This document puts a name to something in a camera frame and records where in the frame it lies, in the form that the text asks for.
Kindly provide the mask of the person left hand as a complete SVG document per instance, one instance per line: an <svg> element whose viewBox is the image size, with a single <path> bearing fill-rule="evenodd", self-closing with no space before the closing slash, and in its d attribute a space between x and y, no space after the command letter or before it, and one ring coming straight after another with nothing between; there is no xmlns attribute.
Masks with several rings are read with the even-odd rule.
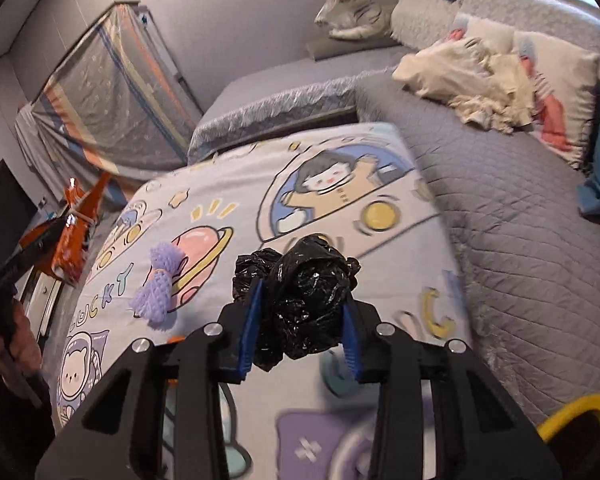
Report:
<svg viewBox="0 0 600 480"><path fill-rule="evenodd" d="M31 377L41 370L42 353L31 332L30 321L24 313L23 305L12 300L12 322L15 331L6 350L0 336L0 375L5 385L12 391L18 389L20 377Z"/></svg>

